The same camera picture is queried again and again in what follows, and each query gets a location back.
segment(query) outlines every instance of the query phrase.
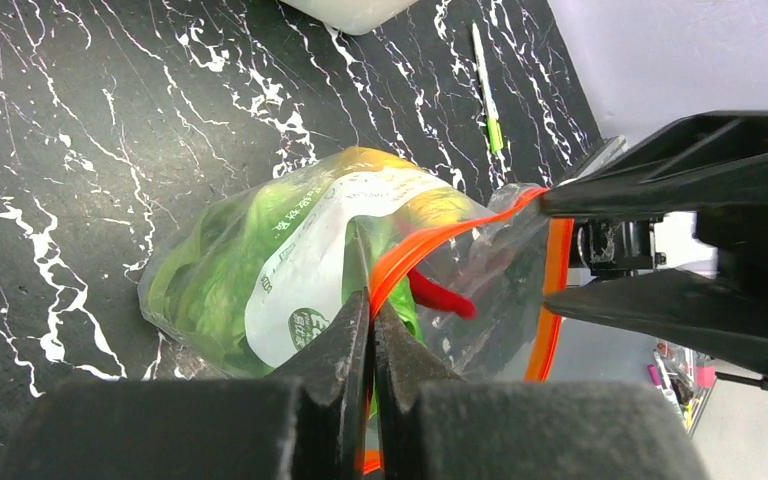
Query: plastic bag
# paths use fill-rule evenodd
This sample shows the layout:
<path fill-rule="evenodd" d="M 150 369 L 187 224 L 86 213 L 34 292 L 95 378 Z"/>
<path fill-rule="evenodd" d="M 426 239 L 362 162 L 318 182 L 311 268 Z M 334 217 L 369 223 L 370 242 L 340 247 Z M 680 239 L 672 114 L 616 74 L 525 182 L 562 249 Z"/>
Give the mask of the plastic bag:
<path fill-rule="evenodd" d="M 369 286 L 373 309 L 389 300 L 466 378 L 522 378 L 529 365 L 545 379 L 560 320 L 540 302 L 568 250 L 547 265 L 550 222 L 523 203 L 539 190 L 507 185 L 485 207 L 398 157 L 350 148 L 208 207 L 152 257 L 141 310 L 224 372 L 260 377 Z M 501 211 L 507 220 L 479 225 Z M 475 318 L 418 307 L 409 271 L 469 298 Z"/>

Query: marble tabletop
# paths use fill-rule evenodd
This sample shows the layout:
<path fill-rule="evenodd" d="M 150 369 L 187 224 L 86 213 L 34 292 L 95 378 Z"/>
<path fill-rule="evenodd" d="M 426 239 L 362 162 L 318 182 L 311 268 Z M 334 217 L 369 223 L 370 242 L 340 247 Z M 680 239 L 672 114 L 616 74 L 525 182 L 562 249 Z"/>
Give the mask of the marble tabletop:
<path fill-rule="evenodd" d="M 136 283 L 208 203 L 351 145 L 485 201 L 600 142 L 546 0 L 420 0 L 361 37 L 273 0 L 0 1 L 0 455 L 67 377 L 202 368 L 142 320 Z"/>

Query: green and white marker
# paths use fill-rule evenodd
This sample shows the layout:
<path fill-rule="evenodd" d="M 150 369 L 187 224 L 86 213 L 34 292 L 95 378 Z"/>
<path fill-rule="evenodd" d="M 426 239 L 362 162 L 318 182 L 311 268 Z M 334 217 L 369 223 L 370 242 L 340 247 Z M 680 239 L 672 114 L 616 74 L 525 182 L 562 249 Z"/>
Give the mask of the green and white marker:
<path fill-rule="evenodd" d="M 484 46 L 481 44 L 481 34 L 478 26 L 472 22 L 472 41 L 475 48 L 475 61 L 478 67 L 478 80 L 481 82 L 481 93 L 484 95 L 484 110 L 487 112 L 487 135 L 490 137 L 490 152 L 494 155 L 502 150 L 502 127 L 499 126 L 499 111 L 493 102 L 490 92 L 490 80 L 487 78 L 487 63 L 484 61 Z"/>

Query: white label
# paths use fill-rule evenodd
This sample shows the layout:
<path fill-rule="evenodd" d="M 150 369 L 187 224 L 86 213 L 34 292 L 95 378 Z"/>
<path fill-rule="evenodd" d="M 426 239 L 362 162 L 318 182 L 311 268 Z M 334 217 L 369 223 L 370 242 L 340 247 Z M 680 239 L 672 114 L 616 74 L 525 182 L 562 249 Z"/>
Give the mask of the white label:
<path fill-rule="evenodd" d="M 401 168 L 352 172 L 335 180 L 263 264 L 246 304 L 246 338 L 254 353 L 277 367 L 302 346 L 296 345 L 300 337 L 319 334 L 337 315 L 349 220 L 390 215 L 417 195 L 443 187 L 451 185 Z"/>

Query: green circular logo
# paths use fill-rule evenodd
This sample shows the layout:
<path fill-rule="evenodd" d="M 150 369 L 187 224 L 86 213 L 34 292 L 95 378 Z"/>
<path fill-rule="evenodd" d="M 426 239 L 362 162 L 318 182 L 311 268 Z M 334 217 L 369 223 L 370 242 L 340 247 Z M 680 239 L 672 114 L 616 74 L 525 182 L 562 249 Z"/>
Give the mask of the green circular logo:
<path fill-rule="evenodd" d="M 290 325 L 290 337 L 293 339 L 296 351 L 304 348 L 328 327 L 328 322 L 321 313 L 306 307 L 290 314 L 288 323 Z"/>

